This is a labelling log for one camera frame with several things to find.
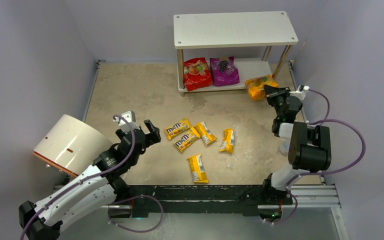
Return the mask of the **orange candy bag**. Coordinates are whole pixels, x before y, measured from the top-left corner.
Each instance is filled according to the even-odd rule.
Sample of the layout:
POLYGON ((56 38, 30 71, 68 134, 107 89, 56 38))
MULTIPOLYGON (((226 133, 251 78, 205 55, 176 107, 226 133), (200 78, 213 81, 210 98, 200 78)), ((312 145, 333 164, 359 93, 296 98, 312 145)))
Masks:
POLYGON ((244 82, 245 88, 247 90, 248 96, 253 101, 262 100, 266 94, 264 91, 264 86, 268 85, 271 87, 278 87, 278 83, 274 81, 271 74, 255 77, 248 79, 244 82))

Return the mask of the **yellow M&M bag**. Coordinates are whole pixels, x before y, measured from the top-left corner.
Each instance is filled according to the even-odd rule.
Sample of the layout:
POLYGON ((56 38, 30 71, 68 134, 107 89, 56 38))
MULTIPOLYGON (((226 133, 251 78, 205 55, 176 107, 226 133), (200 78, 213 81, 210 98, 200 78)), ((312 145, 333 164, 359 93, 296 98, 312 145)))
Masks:
POLYGON ((196 140, 201 137, 201 134, 194 128, 191 127, 179 140, 177 140, 173 145, 183 153, 187 148, 189 148, 196 140))
POLYGON ((191 128, 191 124, 188 118, 182 118, 180 121, 176 122, 174 125, 165 128, 165 133, 167 135, 168 140, 172 140, 174 137, 180 135, 181 133, 189 130, 191 128))

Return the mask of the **purple candy bag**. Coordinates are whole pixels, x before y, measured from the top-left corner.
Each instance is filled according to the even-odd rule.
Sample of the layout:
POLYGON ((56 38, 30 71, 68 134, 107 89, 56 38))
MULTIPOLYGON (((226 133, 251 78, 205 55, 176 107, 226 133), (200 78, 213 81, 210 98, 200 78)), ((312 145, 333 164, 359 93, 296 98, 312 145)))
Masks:
POLYGON ((209 61, 214 86, 231 86, 240 82, 239 70, 234 63, 234 56, 210 58, 209 61))

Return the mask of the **red candy bag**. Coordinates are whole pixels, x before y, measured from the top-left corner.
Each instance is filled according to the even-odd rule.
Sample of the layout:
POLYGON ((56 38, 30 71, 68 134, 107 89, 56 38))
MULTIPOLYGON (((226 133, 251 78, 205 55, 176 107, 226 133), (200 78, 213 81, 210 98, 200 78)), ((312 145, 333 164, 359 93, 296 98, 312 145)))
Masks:
POLYGON ((204 57, 192 58, 183 63, 183 83, 188 92, 213 84, 208 63, 204 57))

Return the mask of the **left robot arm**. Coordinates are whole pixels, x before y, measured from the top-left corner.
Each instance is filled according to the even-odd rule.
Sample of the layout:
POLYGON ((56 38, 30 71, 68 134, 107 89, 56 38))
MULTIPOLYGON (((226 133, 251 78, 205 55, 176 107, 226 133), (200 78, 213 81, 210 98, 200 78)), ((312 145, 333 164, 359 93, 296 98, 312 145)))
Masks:
POLYGON ((122 175, 147 148, 161 141, 160 129, 145 120, 148 131, 144 132, 130 111, 113 120, 119 143, 65 114, 34 148, 36 157, 72 180, 42 200, 19 206, 22 239, 56 240, 67 227, 102 206, 145 198, 134 193, 122 175))

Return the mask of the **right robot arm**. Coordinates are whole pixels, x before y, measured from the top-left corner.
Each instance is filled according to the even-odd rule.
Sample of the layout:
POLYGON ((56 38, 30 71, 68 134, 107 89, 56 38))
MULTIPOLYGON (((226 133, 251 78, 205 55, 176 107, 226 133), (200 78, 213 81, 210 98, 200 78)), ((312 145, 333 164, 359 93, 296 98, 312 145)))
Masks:
POLYGON ((288 162, 263 181, 264 193, 274 199, 285 198, 288 187, 306 174, 327 170, 332 161, 330 129, 296 120, 302 110, 309 86, 300 85, 292 91, 289 87, 263 87, 268 104, 275 109, 271 131, 289 141, 288 162))

